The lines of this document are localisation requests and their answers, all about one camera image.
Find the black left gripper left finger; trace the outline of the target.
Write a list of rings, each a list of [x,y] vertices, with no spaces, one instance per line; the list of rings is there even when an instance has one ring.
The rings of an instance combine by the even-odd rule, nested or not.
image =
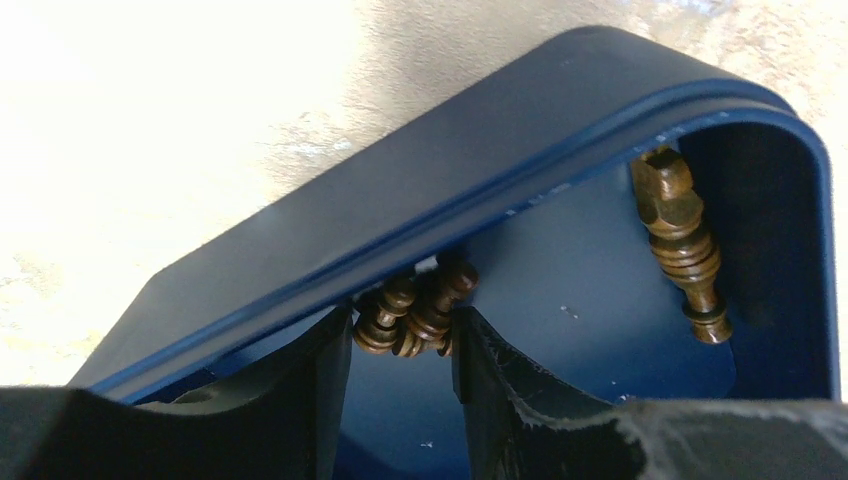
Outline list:
[[[170,403],[76,388],[1,392],[5,479],[328,479],[351,361],[351,309]]]

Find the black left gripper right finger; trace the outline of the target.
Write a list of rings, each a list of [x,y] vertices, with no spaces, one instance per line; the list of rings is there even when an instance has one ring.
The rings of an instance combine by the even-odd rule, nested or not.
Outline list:
[[[843,479],[833,401],[636,400],[556,377],[474,308],[453,313],[452,366],[474,479]]]

